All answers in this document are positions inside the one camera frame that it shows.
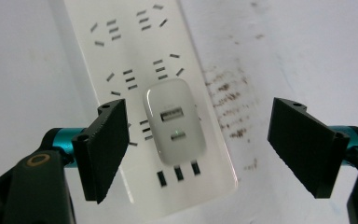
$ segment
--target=outlet slot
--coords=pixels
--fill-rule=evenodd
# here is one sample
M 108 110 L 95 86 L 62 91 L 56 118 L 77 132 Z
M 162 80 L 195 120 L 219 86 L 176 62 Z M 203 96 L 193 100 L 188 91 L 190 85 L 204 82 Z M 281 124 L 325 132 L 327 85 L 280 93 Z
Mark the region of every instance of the outlet slot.
M 159 25 L 159 27 L 162 27 L 167 21 L 168 21 L 168 20 L 165 19 L 165 20 Z
M 117 32 L 117 31 L 118 31 L 118 27 L 110 29 L 109 34 L 112 34 L 112 33 Z
M 193 168 L 194 175 L 200 175 L 201 174 L 199 164 L 196 161 L 191 162 L 191 167 Z
M 180 166 L 175 166 L 173 169 L 175 170 L 176 178 L 178 179 L 178 181 L 184 180 L 182 170 L 180 169 Z
M 106 81 L 107 81 L 107 82 L 110 81 L 110 79 L 112 79 L 112 77 L 113 77 L 114 75 L 115 75 L 114 73 L 110 74 L 110 76 L 106 79 Z
M 101 47 L 104 46 L 104 42 L 102 42 L 102 41 L 95 41 L 94 44 L 95 44 L 96 46 L 101 46 Z
M 142 31 L 152 28 L 152 25 L 147 25 L 142 27 Z
M 132 89 L 135 89 L 135 88 L 138 88 L 138 85 L 130 86 L 130 87 L 129 87 L 129 91 L 132 90 Z
M 143 22 L 146 22 L 146 21 L 149 21 L 149 18 L 141 19 L 141 20 L 139 20 L 139 23 L 143 23 Z
M 113 24 L 116 24 L 116 20 L 108 21 L 106 23 L 106 26 L 110 26 L 110 25 L 113 25 Z
M 113 40 L 120 39 L 120 38 L 121 38 L 121 35 L 115 35 L 115 36 L 112 36 L 112 41 L 113 41 Z
M 153 62 L 153 65 L 156 65 L 156 64 L 159 64 L 159 63 L 162 63 L 162 59 L 161 59 L 161 60 L 158 60 L 158 61 Z
M 129 74 L 129 73 L 131 73 L 131 72 L 132 72 L 132 69 L 127 70 L 127 71 L 124 71 L 124 72 L 123 72 L 123 75 L 127 75 L 127 74 Z
M 164 71 L 165 70 L 165 67 L 160 67 L 158 69 L 156 69 L 156 72 L 161 72 L 161 71 Z
M 164 8 L 164 6 L 160 6 L 160 5 L 153 5 L 153 9 L 162 10 L 163 8 Z
M 142 120 L 141 122 L 139 122 L 139 124 L 140 124 L 140 125 L 143 125 L 143 124 L 146 124 L 146 123 L 148 123 L 148 122 L 149 122 L 149 120 L 146 119 L 146 120 Z
M 111 93 L 112 95 L 117 95 L 117 96 L 121 95 L 121 93 L 118 92 L 118 91 L 111 91 L 110 93 Z
M 143 10 L 143 11 L 136 13 L 136 16 L 141 16 L 141 15 L 144 15 L 145 13 L 146 13 L 146 10 Z
M 166 78 L 166 77 L 168 77 L 168 75 L 164 75 L 164 76 L 158 77 L 158 80 L 161 80 L 161 79 Z
M 179 77 L 183 73 L 183 71 L 185 71 L 185 69 L 181 68 L 179 72 L 176 73 L 176 76 Z
M 97 29 L 98 23 L 95 22 L 95 24 L 89 29 L 91 32 L 94 32 L 95 29 Z
M 133 81 L 133 80 L 135 80 L 135 77 L 130 77 L 130 78 L 127 78 L 127 79 L 126 79 L 126 82 L 131 82 L 131 81 Z
M 159 180 L 159 184 L 161 185 L 161 187 L 165 187 L 167 186 L 167 181 L 165 180 L 164 174 L 162 173 L 162 171 L 157 172 L 157 176 L 158 176 L 158 180 Z

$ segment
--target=white surface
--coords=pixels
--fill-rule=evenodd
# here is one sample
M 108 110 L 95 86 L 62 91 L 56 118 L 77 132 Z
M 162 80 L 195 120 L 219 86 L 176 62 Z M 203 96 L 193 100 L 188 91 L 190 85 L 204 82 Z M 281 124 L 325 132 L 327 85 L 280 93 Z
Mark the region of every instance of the white surface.
M 241 181 L 233 195 L 154 223 L 348 223 L 345 203 L 357 172 L 342 168 L 332 198 L 314 200 L 273 152 L 267 132 L 274 96 L 307 105 L 325 124 L 358 126 L 358 1 L 182 4 L 214 103 L 241 95 L 215 108 Z M 87 126 L 96 117 L 84 65 L 69 66 L 65 37 L 48 3 L 0 1 L 0 174 L 35 150 L 49 128 Z M 67 174 L 81 202 L 77 171 Z M 104 203 L 76 203 L 75 210 L 78 223 L 141 222 L 120 178 Z
M 76 34 L 64 45 L 78 43 L 81 48 L 98 102 L 126 99 L 131 142 L 120 172 L 130 201 L 143 219 L 164 217 L 233 192 L 237 179 L 177 2 L 64 3 L 52 8 L 62 29 L 73 26 Z M 56 12 L 62 7 L 67 9 L 67 15 Z M 62 18 L 68 17 L 71 23 L 63 24 Z M 205 153 L 197 158 L 200 175 L 194 175 L 190 161 L 182 162 L 182 181 L 177 180 L 173 169 L 178 164 L 161 162 L 155 138 L 149 138 L 150 131 L 144 132 L 153 128 L 150 119 L 144 123 L 148 119 L 143 102 L 145 92 L 154 84 L 174 78 L 184 80 L 193 92 L 196 122 L 206 139 Z M 164 174 L 166 187 L 161 187 L 158 172 Z

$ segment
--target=dirt mark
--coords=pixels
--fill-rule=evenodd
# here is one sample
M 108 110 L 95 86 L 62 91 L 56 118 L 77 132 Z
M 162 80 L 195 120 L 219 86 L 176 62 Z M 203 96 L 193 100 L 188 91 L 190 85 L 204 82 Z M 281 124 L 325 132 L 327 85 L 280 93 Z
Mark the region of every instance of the dirt mark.
M 243 119 L 237 119 L 227 124 L 220 124 L 220 129 L 223 131 L 225 128 L 230 129 L 231 126 L 243 123 Z
M 230 134 L 230 138 L 243 138 L 243 135 L 247 132 L 245 128 L 237 130 L 235 133 Z
M 254 159 L 253 164 L 243 167 L 243 170 L 245 170 L 245 171 L 253 171 L 256 169 L 257 169 L 257 158 Z
M 217 75 L 217 76 L 212 80 L 212 82 L 215 83 L 215 82 L 221 81 L 221 80 L 223 80 L 223 78 L 225 78 L 225 76 L 227 76 L 227 75 L 228 75 L 227 72 L 225 72 L 225 73 L 223 73 L 223 74 L 219 74 L 219 75 Z
M 256 39 L 262 39 L 264 37 L 264 35 L 257 35 L 255 38 Z
M 229 109 L 229 110 L 226 110 L 224 113 L 223 113 L 223 116 L 234 116 L 238 113 L 240 113 L 241 109 L 239 107 L 237 108 L 232 108 L 232 109 Z
M 228 101 L 235 101 L 237 100 L 239 97 L 241 96 L 241 94 L 239 92 L 235 92 L 235 93 L 228 93 L 226 94 L 226 96 L 223 99 L 219 100 L 219 103 L 217 105 L 213 105 L 213 107 L 218 107 L 218 106 L 222 106 L 225 103 L 227 103 Z
M 218 91 L 227 91 L 229 89 L 229 84 L 226 83 L 223 86 L 219 87 L 217 90 Z

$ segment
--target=white power strip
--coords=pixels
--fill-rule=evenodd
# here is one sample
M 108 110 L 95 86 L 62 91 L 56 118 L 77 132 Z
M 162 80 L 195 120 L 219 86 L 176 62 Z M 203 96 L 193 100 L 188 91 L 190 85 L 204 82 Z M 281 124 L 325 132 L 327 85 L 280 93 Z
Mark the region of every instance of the white power strip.
M 130 200 L 145 220 L 233 191 L 237 178 L 176 1 L 64 0 L 99 104 L 125 98 L 131 143 L 121 163 Z M 206 153 L 180 169 L 163 164 L 142 96 L 181 78 L 194 96 Z

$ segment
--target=wall stain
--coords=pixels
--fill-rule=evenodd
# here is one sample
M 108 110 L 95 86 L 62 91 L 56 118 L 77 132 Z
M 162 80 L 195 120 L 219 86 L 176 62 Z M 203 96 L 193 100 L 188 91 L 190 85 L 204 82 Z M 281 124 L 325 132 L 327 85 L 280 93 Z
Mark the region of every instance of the wall stain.
M 220 75 L 217 75 L 213 80 L 212 82 L 215 83 L 217 81 L 221 81 L 225 76 L 227 75 L 227 72 L 223 73 L 223 74 L 220 74 Z
M 230 134 L 230 138 L 242 138 L 243 135 L 247 132 L 245 128 L 237 130 L 235 133 Z
M 228 93 L 228 94 L 226 94 L 226 96 L 223 99 L 219 100 L 219 103 L 217 105 L 213 105 L 213 107 L 222 106 L 225 103 L 227 103 L 228 101 L 234 101 L 234 100 L 238 99 L 240 96 L 241 96 L 241 94 L 239 92 Z
M 243 170 L 245 171 L 253 171 L 257 169 L 257 158 L 254 159 L 253 164 L 247 165 L 243 167 Z
M 229 110 L 226 110 L 224 113 L 223 113 L 223 116 L 234 116 L 238 113 L 240 113 L 241 109 L 239 107 L 237 108 L 232 108 L 232 109 L 229 109 Z
M 259 3 L 257 3 L 256 1 L 251 2 L 251 7 L 258 14 L 264 14 L 269 11 L 269 6 L 267 6 L 266 1 L 259 1 Z
M 230 129 L 231 126 L 243 123 L 243 119 L 237 119 L 227 124 L 220 124 L 220 129 L 223 131 L 225 128 Z
M 264 35 L 257 35 L 255 38 L 256 39 L 262 39 L 264 37 Z
M 245 74 L 245 71 L 243 71 L 243 69 L 241 67 L 238 67 L 237 70 L 238 70 L 239 73 Z
M 202 73 L 209 73 L 212 72 L 213 70 L 215 70 L 217 68 L 217 66 L 213 66 L 213 67 L 209 67 L 209 68 L 202 68 Z
M 229 84 L 226 83 L 223 86 L 219 87 L 217 90 L 218 91 L 227 91 L 229 89 Z

